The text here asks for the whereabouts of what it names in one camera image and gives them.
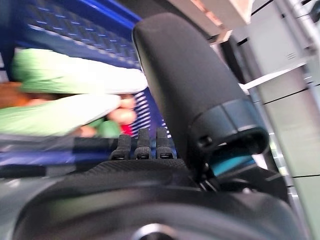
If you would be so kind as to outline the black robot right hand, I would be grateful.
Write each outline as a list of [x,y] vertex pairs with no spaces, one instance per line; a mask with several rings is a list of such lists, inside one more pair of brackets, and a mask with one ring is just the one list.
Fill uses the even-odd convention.
[[15,240],[303,240],[283,177],[232,158],[261,154],[269,134],[236,77],[171,13],[132,39],[178,158],[110,160],[43,190]]

